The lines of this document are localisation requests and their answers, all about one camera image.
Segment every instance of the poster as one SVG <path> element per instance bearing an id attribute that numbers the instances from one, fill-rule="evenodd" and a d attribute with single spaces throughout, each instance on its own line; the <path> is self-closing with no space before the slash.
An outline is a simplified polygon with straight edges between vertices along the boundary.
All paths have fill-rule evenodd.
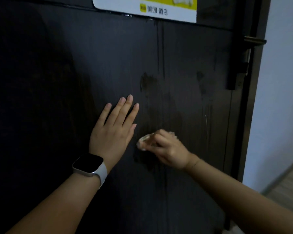
<path id="1" fill-rule="evenodd" d="M 92 0 L 96 8 L 196 23 L 197 0 Z"/>

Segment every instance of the wooden floor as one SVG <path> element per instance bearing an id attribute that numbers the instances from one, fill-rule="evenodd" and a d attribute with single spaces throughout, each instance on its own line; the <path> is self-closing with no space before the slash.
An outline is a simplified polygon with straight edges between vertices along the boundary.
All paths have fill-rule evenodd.
<path id="1" fill-rule="evenodd" d="M 269 199 L 293 211 L 293 166 L 265 193 Z M 230 232 L 224 231 L 223 234 L 243 234 L 243 232 L 235 226 Z"/>

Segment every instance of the yellow and white sign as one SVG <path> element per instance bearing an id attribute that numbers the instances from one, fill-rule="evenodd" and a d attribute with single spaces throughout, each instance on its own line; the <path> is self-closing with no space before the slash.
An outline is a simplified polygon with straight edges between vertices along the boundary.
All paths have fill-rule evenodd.
<path id="1" fill-rule="evenodd" d="M 196 23 L 197 0 L 92 0 L 96 8 Z"/>

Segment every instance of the smartwatch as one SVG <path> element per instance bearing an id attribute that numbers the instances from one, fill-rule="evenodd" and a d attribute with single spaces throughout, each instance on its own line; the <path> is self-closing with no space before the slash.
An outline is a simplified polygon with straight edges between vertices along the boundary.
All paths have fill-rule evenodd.
<path id="1" fill-rule="evenodd" d="M 107 177 L 107 169 L 103 162 L 103 158 L 91 153 L 85 153 L 80 156 L 72 165 L 73 172 L 79 173 L 86 177 L 97 175 L 100 178 L 100 187 Z"/>

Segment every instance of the wall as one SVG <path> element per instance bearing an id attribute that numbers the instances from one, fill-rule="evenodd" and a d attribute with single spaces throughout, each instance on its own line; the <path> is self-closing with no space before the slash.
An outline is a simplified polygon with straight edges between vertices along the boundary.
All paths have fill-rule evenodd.
<path id="1" fill-rule="evenodd" d="M 259 192 L 293 163 L 293 0 L 271 0 L 243 183 Z"/>

